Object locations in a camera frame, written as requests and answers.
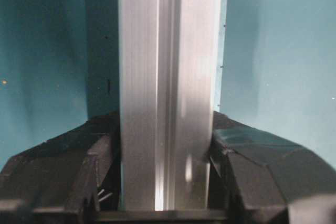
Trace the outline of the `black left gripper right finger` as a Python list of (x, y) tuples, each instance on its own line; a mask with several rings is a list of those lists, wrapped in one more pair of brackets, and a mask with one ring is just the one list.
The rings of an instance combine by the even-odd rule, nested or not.
[(335, 169), (312, 150), (215, 112), (208, 157), (228, 223), (335, 223)]

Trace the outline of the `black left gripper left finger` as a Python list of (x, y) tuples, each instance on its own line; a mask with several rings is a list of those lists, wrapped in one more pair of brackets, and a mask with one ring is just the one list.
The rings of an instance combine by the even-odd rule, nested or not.
[(1, 170), (1, 223), (92, 223), (117, 210), (120, 142), (113, 111), (10, 157)]

